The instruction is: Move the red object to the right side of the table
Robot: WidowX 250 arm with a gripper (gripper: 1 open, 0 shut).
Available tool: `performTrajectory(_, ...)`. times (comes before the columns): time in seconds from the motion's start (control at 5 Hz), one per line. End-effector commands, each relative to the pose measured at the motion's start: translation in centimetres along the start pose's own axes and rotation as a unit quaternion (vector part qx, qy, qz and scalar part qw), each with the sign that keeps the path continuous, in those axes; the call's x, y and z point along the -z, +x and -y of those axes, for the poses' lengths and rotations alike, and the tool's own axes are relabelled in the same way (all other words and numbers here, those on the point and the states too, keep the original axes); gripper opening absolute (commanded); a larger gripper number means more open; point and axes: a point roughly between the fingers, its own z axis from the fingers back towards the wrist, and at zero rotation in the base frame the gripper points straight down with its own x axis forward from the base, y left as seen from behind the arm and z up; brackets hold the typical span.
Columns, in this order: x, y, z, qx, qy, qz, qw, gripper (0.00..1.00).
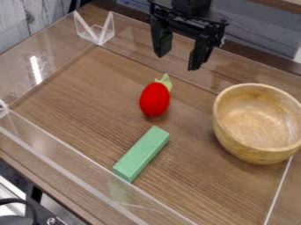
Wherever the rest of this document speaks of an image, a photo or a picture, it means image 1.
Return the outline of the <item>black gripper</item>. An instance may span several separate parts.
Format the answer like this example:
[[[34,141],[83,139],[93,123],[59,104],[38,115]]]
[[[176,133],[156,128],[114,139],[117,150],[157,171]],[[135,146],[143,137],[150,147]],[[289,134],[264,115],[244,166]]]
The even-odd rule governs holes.
[[[150,33],[154,53],[165,56],[172,50],[173,32],[181,30],[189,35],[206,32],[222,36],[229,22],[225,18],[212,16],[213,0],[147,0],[150,3]],[[190,52],[189,70],[198,70],[209,60],[213,39],[200,34]]]

